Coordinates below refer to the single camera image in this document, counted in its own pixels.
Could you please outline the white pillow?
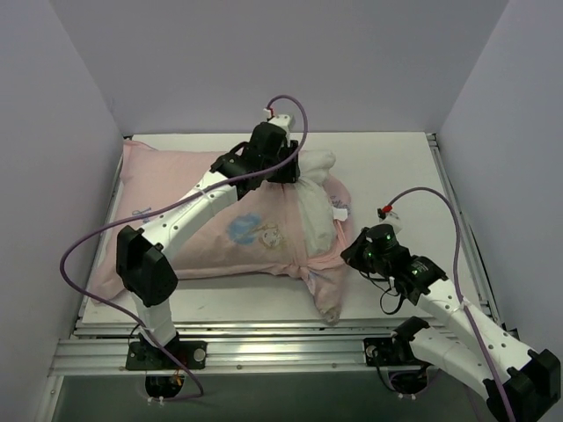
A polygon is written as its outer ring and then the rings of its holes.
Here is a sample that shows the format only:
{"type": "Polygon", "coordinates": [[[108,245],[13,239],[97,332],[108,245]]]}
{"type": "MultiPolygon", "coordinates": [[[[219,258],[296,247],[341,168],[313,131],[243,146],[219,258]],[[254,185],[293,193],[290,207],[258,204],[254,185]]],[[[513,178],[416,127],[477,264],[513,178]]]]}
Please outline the white pillow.
{"type": "Polygon", "coordinates": [[[309,257],[329,252],[337,239],[334,223],[346,222],[351,215],[351,196],[331,175],[335,164],[336,156],[328,149],[306,150],[299,156],[295,189],[309,257]]]}

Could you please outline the pink purple Elsa pillowcase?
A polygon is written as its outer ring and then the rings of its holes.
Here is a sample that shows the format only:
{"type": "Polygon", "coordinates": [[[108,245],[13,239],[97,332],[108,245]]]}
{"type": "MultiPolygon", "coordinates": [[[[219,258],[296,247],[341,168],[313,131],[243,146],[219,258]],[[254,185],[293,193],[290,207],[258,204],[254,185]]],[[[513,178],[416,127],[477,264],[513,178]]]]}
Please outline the pink purple Elsa pillowcase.
{"type": "MultiPolygon", "coordinates": [[[[150,212],[179,200],[218,156],[216,152],[157,150],[141,142],[126,141],[116,219],[134,217],[134,229],[149,222],[150,212]]],[[[336,324],[347,274],[340,254],[353,234],[352,217],[334,223],[337,239],[329,252],[309,257],[295,184],[263,183],[209,220],[172,261],[178,278],[215,278],[238,273],[300,278],[321,317],[336,324]]]]}

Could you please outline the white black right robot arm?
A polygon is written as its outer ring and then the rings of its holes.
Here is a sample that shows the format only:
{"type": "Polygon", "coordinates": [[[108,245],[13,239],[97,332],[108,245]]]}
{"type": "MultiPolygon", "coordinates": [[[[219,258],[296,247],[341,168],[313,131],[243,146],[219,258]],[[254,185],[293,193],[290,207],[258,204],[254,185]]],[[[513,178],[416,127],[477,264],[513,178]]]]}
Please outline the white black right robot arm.
{"type": "Polygon", "coordinates": [[[392,334],[396,360],[441,369],[481,396],[499,421],[538,421],[560,400],[559,359],[547,349],[535,351],[458,295],[444,270],[399,244],[391,225],[363,229],[341,256],[363,275],[388,279],[401,299],[455,335],[449,339],[412,316],[392,334]]]}

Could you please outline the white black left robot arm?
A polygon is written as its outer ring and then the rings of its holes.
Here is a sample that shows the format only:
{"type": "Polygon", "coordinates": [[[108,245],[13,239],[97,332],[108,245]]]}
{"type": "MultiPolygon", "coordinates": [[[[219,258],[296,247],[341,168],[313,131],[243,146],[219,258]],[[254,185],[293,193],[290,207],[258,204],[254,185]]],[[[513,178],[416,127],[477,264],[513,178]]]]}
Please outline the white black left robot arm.
{"type": "Polygon", "coordinates": [[[297,151],[291,139],[294,122],[287,114],[261,122],[248,142],[219,156],[179,207],[161,212],[134,229],[127,225],[116,237],[115,269],[135,303],[143,336],[149,343],[146,359],[168,368],[178,356],[173,340],[170,297],[179,279],[172,259],[209,220],[237,203],[264,182],[295,183],[299,177],[297,151]]]}

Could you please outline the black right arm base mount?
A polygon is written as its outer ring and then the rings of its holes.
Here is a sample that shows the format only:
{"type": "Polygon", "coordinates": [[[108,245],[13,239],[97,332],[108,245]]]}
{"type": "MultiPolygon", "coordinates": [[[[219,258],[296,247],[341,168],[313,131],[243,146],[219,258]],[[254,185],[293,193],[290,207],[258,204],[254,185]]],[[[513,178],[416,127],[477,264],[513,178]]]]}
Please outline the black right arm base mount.
{"type": "Polygon", "coordinates": [[[416,359],[391,337],[365,338],[363,341],[365,363],[368,367],[395,367],[413,365],[416,359]]]}

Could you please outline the aluminium right side rail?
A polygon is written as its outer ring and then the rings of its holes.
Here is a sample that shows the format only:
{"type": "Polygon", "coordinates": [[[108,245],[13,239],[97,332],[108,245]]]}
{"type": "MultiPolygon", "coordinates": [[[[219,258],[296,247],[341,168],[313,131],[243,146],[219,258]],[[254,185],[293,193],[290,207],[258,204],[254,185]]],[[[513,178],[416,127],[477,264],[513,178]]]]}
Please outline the aluminium right side rail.
{"type": "Polygon", "coordinates": [[[446,172],[444,162],[438,145],[436,133],[426,133],[428,146],[431,150],[435,161],[435,166],[442,183],[445,196],[450,200],[451,205],[455,209],[461,230],[461,247],[466,266],[471,274],[473,285],[479,297],[481,308],[487,313],[497,324],[506,327],[504,319],[494,299],[494,292],[489,280],[479,247],[476,243],[472,228],[465,218],[463,209],[460,206],[456,192],[450,182],[450,178],[446,172]]]}

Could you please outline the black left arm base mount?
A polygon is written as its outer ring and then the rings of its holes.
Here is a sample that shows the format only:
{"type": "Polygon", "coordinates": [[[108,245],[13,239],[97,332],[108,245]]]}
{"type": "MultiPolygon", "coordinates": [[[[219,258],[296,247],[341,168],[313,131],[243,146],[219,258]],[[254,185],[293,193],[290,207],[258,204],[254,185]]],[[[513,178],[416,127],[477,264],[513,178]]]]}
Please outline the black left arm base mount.
{"type": "MultiPolygon", "coordinates": [[[[207,343],[202,341],[180,341],[172,346],[173,354],[188,369],[204,369],[207,358],[207,343]]],[[[179,366],[165,353],[143,338],[128,346],[125,368],[128,371],[172,370],[179,366]]]]}

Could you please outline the aluminium table edge rail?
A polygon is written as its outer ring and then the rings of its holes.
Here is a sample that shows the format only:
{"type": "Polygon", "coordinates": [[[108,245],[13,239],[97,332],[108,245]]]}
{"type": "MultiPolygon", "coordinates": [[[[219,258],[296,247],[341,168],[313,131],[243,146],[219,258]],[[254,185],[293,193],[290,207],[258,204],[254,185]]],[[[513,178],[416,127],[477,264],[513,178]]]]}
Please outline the aluminium table edge rail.
{"type": "MultiPolygon", "coordinates": [[[[114,202],[116,201],[116,196],[120,189],[120,172],[122,166],[122,157],[119,158],[117,167],[113,172],[113,178],[111,182],[111,189],[108,190],[106,196],[106,202],[102,207],[104,213],[104,220],[102,225],[105,226],[114,219],[114,202]]],[[[107,236],[108,231],[94,230],[92,236],[85,238],[84,236],[80,238],[81,243],[77,244],[77,247],[68,256],[66,265],[70,267],[70,264],[80,265],[81,277],[76,278],[73,282],[79,287],[80,301],[77,305],[77,315],[75,317],[74,326],[84,325],[84,313],[89,307],[92,298],[88,295],[91,292],[91,280],[92,275],[97,270],[102,258],[105,256],[105,248],[108,242],[107,236]]]]}

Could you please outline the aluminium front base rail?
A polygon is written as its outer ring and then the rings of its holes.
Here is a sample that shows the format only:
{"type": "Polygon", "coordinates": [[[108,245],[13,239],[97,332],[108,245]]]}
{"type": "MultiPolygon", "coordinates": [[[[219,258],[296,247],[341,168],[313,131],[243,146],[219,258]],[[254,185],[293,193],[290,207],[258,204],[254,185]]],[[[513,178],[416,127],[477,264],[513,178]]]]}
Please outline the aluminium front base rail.
{"type": "MultiPolygon", "coordinates": [[[[287,374],[365,371],[366,338],[385,338],[389,328],[307,328],[279,331],[183,330],[182,338],[207,344],[205,375],[287,374]]],[[[125,338],[61,340],[51,376],[127,375],[125,338]]]]}

